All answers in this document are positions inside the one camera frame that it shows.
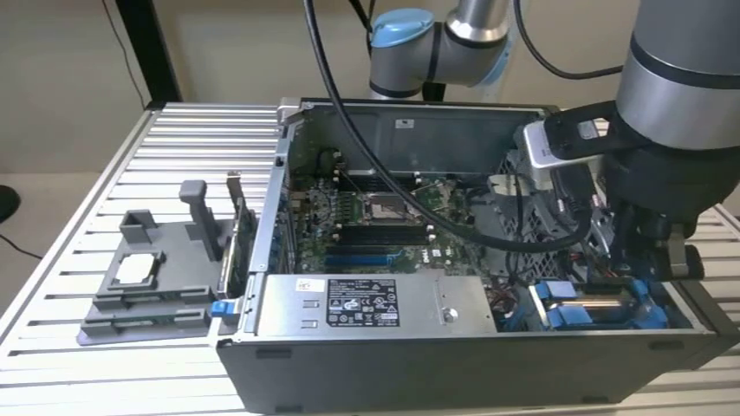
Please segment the blue ram slot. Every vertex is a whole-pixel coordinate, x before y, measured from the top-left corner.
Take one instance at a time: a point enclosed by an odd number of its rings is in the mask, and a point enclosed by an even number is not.
[[[390,266],[403,253],[402,250],[396,254],[380,256],[330,255],[324,258],[324,264],[327,266]]]

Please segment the warning label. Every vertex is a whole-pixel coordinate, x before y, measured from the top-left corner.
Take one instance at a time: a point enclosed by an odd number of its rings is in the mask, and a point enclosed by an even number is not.
[[[330,280],[327,323],[331,327],[399,327],[396,280]]]

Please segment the slotted aluminum surface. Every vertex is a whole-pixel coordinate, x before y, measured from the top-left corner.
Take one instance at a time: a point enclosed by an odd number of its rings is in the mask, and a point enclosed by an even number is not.
[[[226,218],[224,174],[239,169],[248,204],[260,211],[275,119],[274,107],[226,105],[171,104],[144,115],[0,321],[0,415],[248,414],[204,338],[82,348],[75,336],[118,246],[126,210],[148,208],[162,222],[187,219],[179,183],[206,179],[208,204]],[[694,243],[707,264],[704,285],[740,324],[740,224],[722,207],[702,216]],[[699,371],[663,375],[618,406],[423,414],[574,412],[740,414],[740,348]]]

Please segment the computer chassis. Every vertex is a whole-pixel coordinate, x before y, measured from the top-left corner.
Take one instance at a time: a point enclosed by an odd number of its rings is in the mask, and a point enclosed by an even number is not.
[[[568,232],[522,150],[523,126],[551,107],[347,108],[399,182],[450,221],[532,242]],[[232,274],[243,296],[216,344],[248,411],[616,403],[740,341],[700,282],[599,265],[607,209],[572,250],[483,249],[388,192],[327,101],[286,101],[280,116],[248,274]]]

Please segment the beige wall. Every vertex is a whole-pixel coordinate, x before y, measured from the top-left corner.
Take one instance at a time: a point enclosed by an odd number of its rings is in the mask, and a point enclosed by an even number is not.
[[[100,2],[0,0],[0,172],[102,169],[140,114]]]
[[[586,72],[622,65],[640,0],[530,0],[527,32],[560,69]],[[578,107],[614,99],[619,75],[568,81],[552,75],[519,42],[502,83],[500,100]]]
[[[380,0],[376,15],[422,7],[442,19],[450,0]],[[364,98],[370,61],[364,31],[346,0],[318,1],[318,19],[335,80],[346,97]],[[326,96],[298,0],[159,0],[162,29],[179,82],[192,101],[278,102]],[[482,91],[452,88],[451,99],[479,101]]]

